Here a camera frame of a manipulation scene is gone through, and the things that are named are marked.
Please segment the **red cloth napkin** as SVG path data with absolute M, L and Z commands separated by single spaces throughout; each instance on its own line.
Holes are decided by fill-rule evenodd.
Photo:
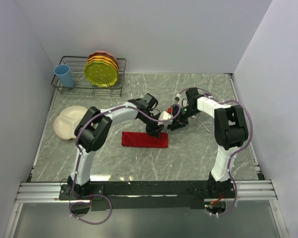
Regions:
M 150 136 L 143 132 L 122 132 L 122 146 L 141 148 L 167 148 L 168 134 L 162 132 L 159 137 Z

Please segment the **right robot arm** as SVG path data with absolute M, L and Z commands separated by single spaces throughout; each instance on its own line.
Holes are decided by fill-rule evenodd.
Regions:
M 172 107 L 175 119 L 167 126 L 176 130 L 188 124 L 188 118 L 200 112 L 214 119 L 214 136 L 218 144 L 215 164 L 207 180 L 206 191 L 211 197 L 234 192 L 231 169 L 238 152 L 249 138 L 243 107 L 239 104 L 228 105 L 213 98 L 209 92 L 199 93 L 199 88 L 191 87 L 185 91 L 186 105 L 180 109 Z

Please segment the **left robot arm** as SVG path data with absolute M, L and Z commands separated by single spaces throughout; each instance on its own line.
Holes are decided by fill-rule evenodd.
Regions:
M 157 105 L 158 100 L 147 93 L 142 98 L 128 100 L 113 108 L 90 107 L 87 110 L 74 130 L 77 155 L 68 185 L 75 198 L 84 199 L 88 195 L 91 165 L 96 151 L 104 145 L 111 126 L 139 119 L 146 125 L 149 137 L 160 138 L 163 125 L 157 121 L 159 115 L 152 113 Z

